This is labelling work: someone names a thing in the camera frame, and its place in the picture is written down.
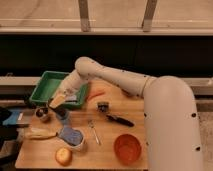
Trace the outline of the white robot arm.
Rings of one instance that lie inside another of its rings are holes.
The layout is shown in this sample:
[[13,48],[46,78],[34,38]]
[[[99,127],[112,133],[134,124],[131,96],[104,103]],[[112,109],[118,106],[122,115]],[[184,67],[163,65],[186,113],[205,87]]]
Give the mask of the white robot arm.
[[103,66],[80,57],[56,89],[52,108],[63,104],[81,85],[103,79],[144,100],[149,171],[203,171],[196,101],[190,86],[174,76],[152,77]]

